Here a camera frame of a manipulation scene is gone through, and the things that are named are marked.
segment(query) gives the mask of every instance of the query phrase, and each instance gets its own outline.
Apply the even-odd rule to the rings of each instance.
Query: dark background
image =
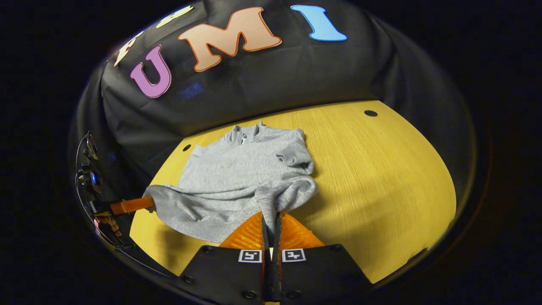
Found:
[[[2,188],[8,211],[2,303],[179,303],[115,264],[67,208],[73,201],[67,131],[93,67],[186,1],[135,3],[2,4],[9,181]],[[475,220],[441,259],[390,289],[382,303],[540,303],[540,99],[534,94],[540,14],[534,1],[360,5],[425,48],[467,100],[485,110],[491,134],[490,175]]]

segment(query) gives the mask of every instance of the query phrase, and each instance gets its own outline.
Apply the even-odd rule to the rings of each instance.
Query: letter m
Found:
[[[179,40],[187,40],[194,52],[197,63],[194,66],[196,72],[212,68],[222,60],[220,55],[215,55],[209,49],[209,45],[217,48],[229,56],[237,54],[239,37],[243,35],[245,44],[243,50],[257,51],[280,45],[282,40],[273,36],[262,19],[262,8],[247,8],[233,13],[225,30],[200,24],[179,36]]]

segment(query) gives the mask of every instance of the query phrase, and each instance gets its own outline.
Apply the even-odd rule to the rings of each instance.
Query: yellow table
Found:
[[[365,115],[365,110],[378,116]],[[455,191],[444,162],[410,123],[383,103],[314,106],[238,125],[260,119],[271,128],[303,129],[320,193],[291,215],[325,244],[343,244],[372,283],[431,248],[452,221]],[[206,146],[231,127],[185,138],[151,184],[176,185],[195,145]],[[130,237],[177,275],[200,246],[217,245],[185,236],[146,210],[135,214]]]

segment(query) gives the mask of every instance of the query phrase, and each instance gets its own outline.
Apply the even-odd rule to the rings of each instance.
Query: wooden tabletop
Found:
[[[369,116],[365,111],[374,111]],[[301,128],[320,193],[290,214],[325,244],[343,244],[369,281],[391,274],[431,248],[455,215],[454,186],[431,144],[379,101],[354,101],[275,113],[259,120],[271,128]],[[207,146],[233,125],[185,138],[151,184],[177,185],[195,145]],[[202,245],[156,213],[140,210],[130,237],[158,263],[179,275]]]

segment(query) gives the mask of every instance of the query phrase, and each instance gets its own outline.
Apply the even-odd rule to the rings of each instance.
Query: gray sweatshirt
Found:
[[[217,142],[196,145],[177,186],[152,185],[158,217],[173,229],[221,243],[258,211],[271,233],[279,211],[307,202],[318,186],[301,129],[235,125]]]

